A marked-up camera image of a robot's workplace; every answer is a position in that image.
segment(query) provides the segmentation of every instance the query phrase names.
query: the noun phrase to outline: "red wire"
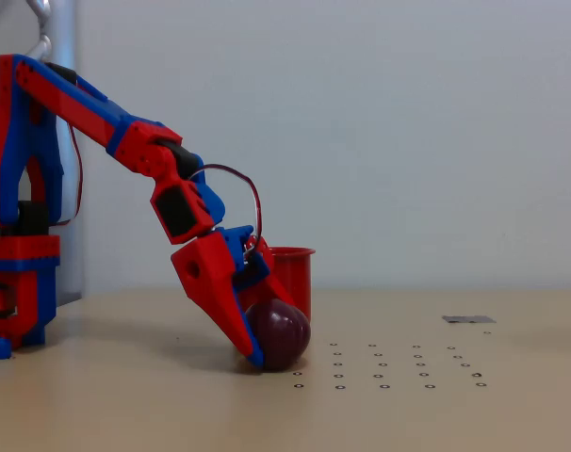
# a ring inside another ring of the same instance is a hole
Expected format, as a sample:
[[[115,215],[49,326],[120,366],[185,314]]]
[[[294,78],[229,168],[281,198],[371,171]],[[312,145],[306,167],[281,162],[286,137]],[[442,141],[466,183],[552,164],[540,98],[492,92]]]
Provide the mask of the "red wire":
[[[226,171],[226,172],[233,174],[234,176],[238,177],[239,179],[245,181],[250,186],[250,189],[252,190],[252,193],[254,195],[254,203],[256,205],[256,240],[254,241],[253,246],[248,251],[246,251],[246,253],[252,254],[254,251],[256,251],[256,248],[260,244],[260,237],[262,236],[262,232],[263,232],[263,216],[262,216],[262,211],[261,211],[261,207],[260,207],[260,197],[258,196],[258,190],[256,190],[256,186],[254,185],[254,182],[252,182],[251,178],[249,178],[245,174],[239,172],[237,169],[227,167],[226,165],[219,165],[217,163],[209,163],[207,165],[203,165],[203,166],[199,167],[198,169],[196,169],[196,171],[193,174],[191,174],[189,176],[189,180],[191,180],[191,178],[193,176],[195,176],[196,174],[199,174],[200,172],[202,172],[204,170]]]

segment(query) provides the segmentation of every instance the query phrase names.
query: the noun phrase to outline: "red plastic cup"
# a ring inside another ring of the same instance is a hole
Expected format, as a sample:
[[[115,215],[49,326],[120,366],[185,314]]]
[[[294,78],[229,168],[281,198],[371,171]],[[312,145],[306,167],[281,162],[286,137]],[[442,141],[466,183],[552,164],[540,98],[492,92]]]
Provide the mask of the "red plastic cup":
[[[311,254],[309,248],[270,248],[275,264],[273,274],[289,293],[294,306],[311,320]]]

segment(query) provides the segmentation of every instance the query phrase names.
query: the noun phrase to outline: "beige table surface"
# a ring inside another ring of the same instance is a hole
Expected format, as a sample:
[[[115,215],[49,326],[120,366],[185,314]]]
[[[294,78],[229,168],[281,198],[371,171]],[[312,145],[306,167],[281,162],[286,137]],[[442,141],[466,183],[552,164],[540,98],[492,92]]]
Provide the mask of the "beige table surface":
[[[317,291],[313,307],[301,375],[251,373],[180,290],[61,307],[47,346],[0,361],[0,451],[571,451],[571,292]]]

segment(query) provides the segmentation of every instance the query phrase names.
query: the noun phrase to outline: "dark red ball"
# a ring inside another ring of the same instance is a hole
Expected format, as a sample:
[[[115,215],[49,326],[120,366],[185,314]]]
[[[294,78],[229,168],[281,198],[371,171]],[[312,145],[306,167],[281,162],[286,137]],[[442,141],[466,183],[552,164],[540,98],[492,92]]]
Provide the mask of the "dark red ball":
[[[311,326],[300,309],[272,299],[252,305],[246,316],[265,355],[266,370],[286,370],[306,350]]]

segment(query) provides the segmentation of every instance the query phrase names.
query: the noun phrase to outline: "red and blue robotic arm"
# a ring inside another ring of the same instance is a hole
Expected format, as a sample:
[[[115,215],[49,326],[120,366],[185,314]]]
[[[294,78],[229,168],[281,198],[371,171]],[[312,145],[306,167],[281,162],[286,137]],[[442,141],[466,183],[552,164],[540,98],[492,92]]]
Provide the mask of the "red and blue robotic arm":
[[[246,252],[252,226],[216,227],[225,206],[197,172],[202,159],[164,124],[128,114],[74,71],[21,55],[0,56],[0,358],[11,348],[44,343],[44,327],[56,313],[59,237],[49,235],[49,226],[61,224],[56,117],[155,180],[152,207],[171,243],[186,243],[171,257],[186,293],[262,366],[238,294],[292,300],[271,274],[265,241]],[[32,193],[26,202],[18,198],[24,170]]]

